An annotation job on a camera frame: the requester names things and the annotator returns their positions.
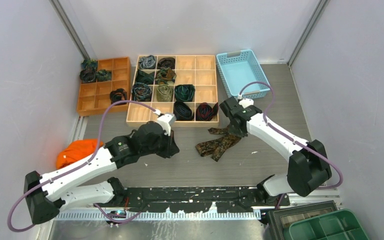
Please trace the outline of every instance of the wooden tray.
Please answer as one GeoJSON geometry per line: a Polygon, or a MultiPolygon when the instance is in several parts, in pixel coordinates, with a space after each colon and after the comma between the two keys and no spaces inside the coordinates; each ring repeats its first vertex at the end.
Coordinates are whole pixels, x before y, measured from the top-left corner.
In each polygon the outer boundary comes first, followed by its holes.
{"type": "MultiPolygon", "coordinates": [[[[137,58],[136,69],[134,72],[135,77],[138,71],[139,58],[143,56],[144,55],[140,55],[137,58]]],[[[155,55],[155,57],[157,58],[157,63],[162,58],[175,58],[174,71],[177,77],[174,82],[174,87],[182,84],[193,84],[195,86],[193,100],[191,102],[186,102],[194,113],[197,106],[201,103],[208,103],[213,107],[218,102],[216,58],[214,55],[155,55]]],[[[146,69],[142,71],[146,73],[156,73],[157,66],[155,66],[155,69],[146,69]]],[[[158,102],[155,95],[155,89],[158,85],[149,86],[152,88],[152,101],[144,103],[155,109],[159,109],[162,113],[173,113],[173,105],[175,102],[174,94],[171,102],[158,102]]],[[[151,113],[151,110],[146,107],[138,104],[130,104],[128,106],[126,122],[131,127],[139,127],[148,121],[155,121],[156,119],[157,116],[151,113]]],[[[220,114],[217,113],[217,116],[213,117],[211,121],[197,121],[196,118],[194,118],[193,121],[176,121],[172,126],[216,128],[219,126],[219,122],[220,114]]]]}
{"type": "MultiPolygon", "coordinates": [[[[110,93],[124,89],[130,99],[130,70],[128,57],[98,60],[98,71],[111,71],[111,81],[81,83],[78,91],[77,112],[80,116],[103,114],[111,105],[110,93]]],[[[110,113],[125,112],[129,105],[114,106],[110,113]]]]}

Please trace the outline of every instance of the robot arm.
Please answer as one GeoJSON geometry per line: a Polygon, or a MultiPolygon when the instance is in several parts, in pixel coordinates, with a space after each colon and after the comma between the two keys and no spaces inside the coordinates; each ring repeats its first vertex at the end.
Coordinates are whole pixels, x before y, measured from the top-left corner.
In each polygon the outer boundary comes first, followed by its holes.
{"type": "Polygon", "coordinates": [[[238,102],[234,97],[230,97],[220,104],[220,108],[230,119],[231,134],[239,137],[254,135],[275,149],[288,162],[287,173],[272,175],[257,185],[263,199],[291,192],[306,197],[332,176],[329,164],[295,144],[295,141],[307,143],[308,147],[326,157],[325,147],[321,142],[308,142],[299,138],[268,117],[266,123],[262,111],[254,106],[252,99],[244,98],[238,102]]]}
{"type": "Polygon", "coordinates": [[[36,171],[25,176],[24,192],[34,186],[50,180],[49,184],[33,191],[26,197],[27,207],[33,224],[41,224],[56,217],[60,211],[93,203],[119,204],[124,200],[124,187],[117,178],[90,185],[80,186],[84,182],[117,170],[127,164],[136,163],[142,156],[156,154],[170,158],[179,152],[174,141],[171,124],[176,120],[173,114],[162,114],[157,121],[150,121],[131,134],[116,136],[98,149],[94,159],[87,165],[60,177],[74,168],[85,164],[92,155],[85,157],[62,169],[39,175],[36,171]]]}

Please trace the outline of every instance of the rolled necktie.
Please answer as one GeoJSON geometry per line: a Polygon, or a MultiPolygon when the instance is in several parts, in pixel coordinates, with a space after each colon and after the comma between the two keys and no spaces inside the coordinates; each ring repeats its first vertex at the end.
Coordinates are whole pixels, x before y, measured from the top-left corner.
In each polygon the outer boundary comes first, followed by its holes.
{"type": "Polygon", "coordinates": [[[155,93],[158,102],[171,102],[173,99],[173,87],[169,85],[158,85],[155,93]]]}
{"type": "Polygon", "coordinates": [[[84,84],[94,83],[97,81],[95,70],[91,67],[88,67],[80,72],[79,75],[81,82],[84,84]]]}
{"type": "Polygon", "coordinates": [[[155,84],[174,85],[176,76],[176,73],[171,68],[162,68],[156,72],[155,84]]]}
{"type": "Polygon", "coordinates": [[[158,61],[157,68],[158,69],[162,69],[162,68],[175,69],[175,62],[176,60],[173,57],[164,57],[158,61]]]}
{"type": "Polygon", "coordinates": [[[194,112],[191,108],[182,101],[174,102],[174,116],[178,121],[192,121],[194,120],[194,112]]]}
{"type": "Polygon", "coordinates": [[[211,155],[211,158],[216,162],[219,161],[227,149],[233,147],[242,139],[241,137],[229,134],[227,127],[210,128],[208,132],[224,136],[215,140],[198,143],[195,148],[201,157],[211,155]]]}
{"type": "Polygon", "coordinates": [[[87,68],[92,68],[96,71],[98,69],[98,61],[94,59],[85,59],[81,63],[81,69],[87,69],[87,68]]]}
{"type": "Polygon", "coordinates": [[[174,88],[174,97],[176,101],[192,102],[194,99],[195,87],[192,84],[177,85],[174,88]]]}
{"type": "Polygon", "coordinates": [[[111,104],[121,101],[121,100],[127,100],[127,92],[124,90],[124,88],[119,88],[117,90],[114,90],[109,93],[109,99],[111,100],[111,104]]]}
{"type": "Polygon", "coordinates": [[[143,84],[148,84],[148,85],[153,85],[154,84],[154,74],[155,72],[151,73],[146,73],[140,69],[137,70],[135,82],[136,83],[143,83],[143,84]]]}
{"type": "Polygon", "coordinates": [[[137,82],[133,84],[133,100],[138,102],[151,102],[152,90],[145,83],[137,82]]]}
{"type": "Polygon", "coordinates": [[[214,116],[219,112],[219,103],[216,103],[214,107],[203,102],[196,108],[196,120],[197,121],[211,121],[214,116]]]}
{"type": "Polygon", "coordinates": [[[111,80],[111,72],[107,70],[99,70],[96,72],[96,80],[98,82],[105,82],[105,81],[110,81],[111,80]]]}
{"type": "Polygon", "coordinates": [[[157,60],[153,55],[142,56],[139,58],[140,69],[155,69],[156,63],[157,63],[157,60]]]}

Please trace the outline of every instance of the light blue plastic basket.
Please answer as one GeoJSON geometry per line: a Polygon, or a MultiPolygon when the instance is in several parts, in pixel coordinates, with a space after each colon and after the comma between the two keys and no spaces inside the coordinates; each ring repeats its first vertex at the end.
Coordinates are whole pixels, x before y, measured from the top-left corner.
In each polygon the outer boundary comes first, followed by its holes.
{"type": "MultiPolygon", "coordinates": [[[[269,84],[254,52],[251,49],[217,54],[217,69],[227,96],[237,97],[241,89],[251,82],[269,84]]],[[[262,84],[248,86],[242,96],[249,99],[264,97],[270,89],[262,84]]]]}

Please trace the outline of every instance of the orange cloth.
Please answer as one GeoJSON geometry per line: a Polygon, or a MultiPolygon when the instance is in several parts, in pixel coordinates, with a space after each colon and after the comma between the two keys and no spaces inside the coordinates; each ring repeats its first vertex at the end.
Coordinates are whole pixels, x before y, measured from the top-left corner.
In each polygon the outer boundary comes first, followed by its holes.
{"type": "Polygon", "coordinates": [[[97,147],[97,141],[97,139],[84,139],[72,142],[56,157],[56,169],[62,169],[93,154],[97,147]]]}

